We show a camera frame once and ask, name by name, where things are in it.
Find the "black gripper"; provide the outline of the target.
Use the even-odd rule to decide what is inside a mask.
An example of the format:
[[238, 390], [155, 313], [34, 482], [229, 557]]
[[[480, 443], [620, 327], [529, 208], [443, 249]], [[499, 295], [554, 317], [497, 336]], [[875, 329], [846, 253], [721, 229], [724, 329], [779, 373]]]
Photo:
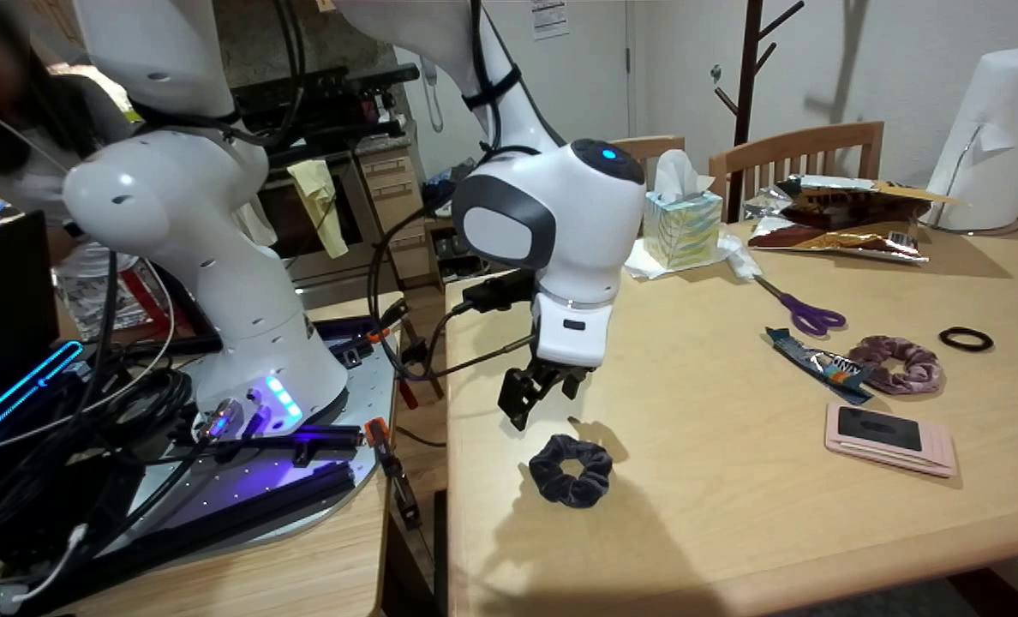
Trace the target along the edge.
[[573, 304], [554, 295], [535, 295], [535, 349], [523, 370], [506, 370], [497, 407], [515, 429], [529, 425], [531, 407], [551, 383], [580, 383], [607, 355], [609, 304]]

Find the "round metal robot base plate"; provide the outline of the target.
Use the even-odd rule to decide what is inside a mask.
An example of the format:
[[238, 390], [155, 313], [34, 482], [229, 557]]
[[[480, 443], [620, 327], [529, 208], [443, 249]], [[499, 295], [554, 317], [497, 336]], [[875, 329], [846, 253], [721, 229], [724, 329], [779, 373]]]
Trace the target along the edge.
[[282, 539], [321, 520], [374, 475], [362, 429], [389, 416], [393, 367], [365, 318], [320, 323], [320, 336], [309, 367], [264, 370], [225, 407], [202, 416], [202, 454], [187, 465], [148, 469], [116, 547]]

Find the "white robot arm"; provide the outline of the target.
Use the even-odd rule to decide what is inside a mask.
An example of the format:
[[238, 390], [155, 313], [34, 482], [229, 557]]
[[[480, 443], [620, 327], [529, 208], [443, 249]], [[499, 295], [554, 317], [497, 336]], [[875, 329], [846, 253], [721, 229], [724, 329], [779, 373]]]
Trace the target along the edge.
[[[144, 127], [68, 169], [77, 228], [168, 270], [218, 347], [187, 365], [193, 434], [288, 434], [350, 383], [282, 257], [236, 224], [268, 176], [225, 87], [212, 0], [72, 0], [90, 60]], [[334, 0], [362, 33], [446, 70], [483, 127], [485, 162], [452, 191], [480, 257], [535, 274], [529, 378], [573, 383], [607, 355], [620, 263], [644, 214], [644, 170], [607, 141], [566, 141], [480, 0]]]

